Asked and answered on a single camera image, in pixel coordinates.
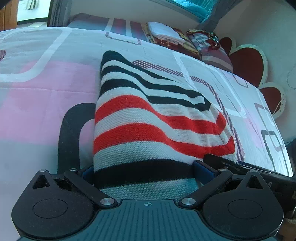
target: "black device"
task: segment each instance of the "black device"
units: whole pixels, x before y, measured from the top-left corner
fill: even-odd
[[[202,186],[178,203],[117,203],[92,185],[93,166],[39,170],[12,210],[19,241],[276,240],[295,208],[294,178],[210,154],[192,168]]]

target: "triangular cutout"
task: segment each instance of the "triangular cutout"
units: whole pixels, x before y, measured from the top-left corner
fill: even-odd
[[[251,176],[251,178],[247,184],[247,188],[263,189],[263,187],[261,186],[261,184],[256,176]]]
[[[45,188],[49,187],[49,182],[47,181],[46,177],[44,175],[41,175],[38,177],[37,181],[35,182],[33,188]]]

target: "silver bolt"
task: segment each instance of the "silver bolt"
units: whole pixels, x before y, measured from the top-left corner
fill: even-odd
[[[191,198],[191,197],[186,197],[186,198],[183,198],[182,201],[181,201],[184,205],[193,205],[194,203],[196,203],[195,199]]]
[[[112,205],[113,203],[115,203],[115,200],[113,198],[105,197],[105,198],[101,199],[100,203],[108,206],[108,205]]]

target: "bedsheet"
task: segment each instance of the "bedsheet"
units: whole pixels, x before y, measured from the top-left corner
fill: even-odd
[[[11,210],[39,169],[62,173],[92,163],[94,111],[102,55],[198,90],[226,117],[237,159],[292,176],[278,128],[261,92],[189,56],[116,33],[77,28],[0,32],[0,234],[18,233]]]
[[[141,24],[125,19],[103,18],[79,13],[70,19],[68,27],[110,31],[112,33],[130,36],[148,42]]]

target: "folded blanket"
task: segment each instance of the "folded blanket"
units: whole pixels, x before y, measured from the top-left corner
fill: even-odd
[[[226,119],[201,93],[132,64],[101,62],[94,185],[117,199],[176,199],[197,190],[192,162],[212,153],[236,161]]]
[[[184,44],[185,40],[182,39],[171,27],[156,22],[148,22],[147,24],[150,33],[154,37],[174,44]]]

